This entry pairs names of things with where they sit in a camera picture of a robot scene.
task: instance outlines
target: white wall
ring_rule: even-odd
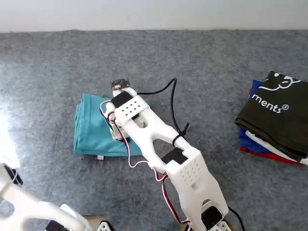
[[[0,32],[308,29],[308,0],[0,0]]]

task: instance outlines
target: black cable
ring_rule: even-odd
[[[177,78],[173,78],[164,88],[162,88],[161,90],[158,90],[158,91],[154,91],[154,92],[138,92],[137,94],[138,95],[155,95],[155,94],[158,94],[158,93],[161,93],[163,92],[164,90],[166,90],[170,85],[171,83],[173,82],[173,86],[172,86],[172,91],[171,91],[171,97],[170,97],[170,112],[171,112],[171,118],[172,118],[172,121],[173,121],[173,124],[176,128],[176,130],[178,131],[178,133],[180,134],[180,136],[185,136],[186,135],[186,131],[187,131],[187,128],[189,126],[189,123],[186,124],[185,128],[183,131],[180,130],[178,124],[177,124],[177,121],[175,119],[175,115],[174,115],[174,109],[173,109],[173,101],[174,101],[174,92],[175,92],[175,87],[177,85]]]
[[[228,208],[229,208],[229,210],[230,210],[232,213],[234,213],[234,214],[237,216],[237,218],[238,218],[238,220],[239,220],[239,222],[240,222],[240,224],[241,224],[242,231],[245,231],[245,227],[244,227],[244,224],[243,224],[243,221],[242,221],[241,216],[240,216],[235,210],[233,210],[230,206],[228,206]]]

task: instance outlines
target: blue fabric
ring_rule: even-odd
[[[262,81],[258,81],[258,80],[252,81],[252,87],[251,87],[251,91],[249,94],[250,98],[254,95],[256,90],[262,85],[262,83],[263,83]],[[255,153],[263,153],[263,154],[270,153],[270,151],[264,148],[262,145],[254,142],[252,139],[246,136],[245,132],[246,130],[243,128],[241,128],[239,131],[239,138],[240,138],[242,147],[245,147]]]
[[[74,153],[103,156],[127,156],[125,144],[113,140],[109,127],[100,113],[101,102],[109,100],[84,94],[76,107]],[[128,139],[131,155],[142,155],[137,144]]]

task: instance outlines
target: red fabric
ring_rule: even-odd
[[[290,164],[297,164],[297,165],[301,165],[301,163],[297,162],[297,161],[292,161],[292,160],[288,160],[288,159],[285,159],[279,155],[276,155],[274,153],[255,153],[251,150],[249,150],[248,148],[245,148],[245,147],[241,147],[241,151],[244,151],[244,152],[247,152],[247,153],[251,153],[251,154],[254,154],[254,155],[259,155],[259,156],[264,156],[264,157],[267,157],[267,158],[271,158],[271,159],[274,159],[274,160],[279,160],[279,161],[283,161],[283,162],[286,162],[286,163],[290,163]]]

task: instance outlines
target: teal folded cloth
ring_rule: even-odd
[[[112,138],[110,129],[100,113],[100,104],[105,100],[109,99],[84,94],[81,103],[77,105],[74,134],[75,154],[128,155],[125,144]],[[142,155],[140,148],[133,140],[128,139],[128,144],[131,156]]]

